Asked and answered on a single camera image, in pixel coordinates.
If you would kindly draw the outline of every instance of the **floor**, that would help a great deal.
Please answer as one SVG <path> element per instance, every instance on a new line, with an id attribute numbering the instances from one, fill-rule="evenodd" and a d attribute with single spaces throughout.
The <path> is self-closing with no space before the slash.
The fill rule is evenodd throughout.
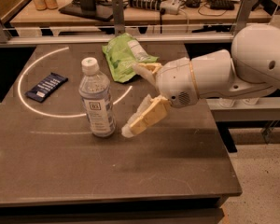
<path id="1" fill-rule="evenodd" d="M 280 128 L 269 144 L 261 129 L 231 130 L 238 152 L 230 154 L 243 194 L 225 204 L 230 224 L 280 224 Z"/>

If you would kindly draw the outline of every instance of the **bottle cap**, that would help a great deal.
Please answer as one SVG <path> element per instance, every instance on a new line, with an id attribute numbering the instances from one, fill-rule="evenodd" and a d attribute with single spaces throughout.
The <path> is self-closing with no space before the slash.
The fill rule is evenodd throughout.
<path id="1" fill-rule="evenodd" d="M 85 75 L 93 75 L 100 70 L 97 60 L 93 57 L 88 57 L 82 61 L 82 71 Z"/>

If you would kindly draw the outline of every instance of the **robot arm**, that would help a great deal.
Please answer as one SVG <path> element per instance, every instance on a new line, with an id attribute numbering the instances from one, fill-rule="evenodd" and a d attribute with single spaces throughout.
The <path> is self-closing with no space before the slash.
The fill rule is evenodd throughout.
<path id="1" fill-rule="evenodd" d="M 158 113 L 157 109 L 164 104 L 166 108 L 163 110 L 167 111 L 168 106 L 195 105 L 202 98 L 257 98 L 280 89 L 280 29 L 270 25 L 244 28 L 232 41 L 231 55 L 220 50 L 192 60 L 181 58 L 158 66 L 153 74 L 151 67 L 145 69 L 144 65 L 136 65 L 134 70 L 147 78 L 160 93 L 161 104 L 156 105 L 155 100 L 152 102 L 156 107 L 154 113 Z M 131 131 L 132 136 L 139 134 L 138 131 L 142 132 L 165 115 L 153 116 L 152 120 L 149 117 L 147 113 L 133 116 L 134 127 L 142 123 L 141 129 L 125 126 L 122 134 L 125 135 L 126 130 Z"/>

